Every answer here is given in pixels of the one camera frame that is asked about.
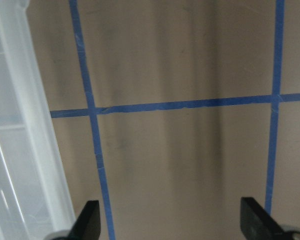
white plastic bin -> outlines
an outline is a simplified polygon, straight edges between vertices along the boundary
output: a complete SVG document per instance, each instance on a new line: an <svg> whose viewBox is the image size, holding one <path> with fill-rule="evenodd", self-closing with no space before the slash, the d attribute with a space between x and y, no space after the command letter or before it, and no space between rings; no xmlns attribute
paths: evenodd
<svg viewBox="0 0 300 240"><path fill-rule="evenodd" d="M0 240L42 240L75 221L28 4L0 0Z"/></svg>

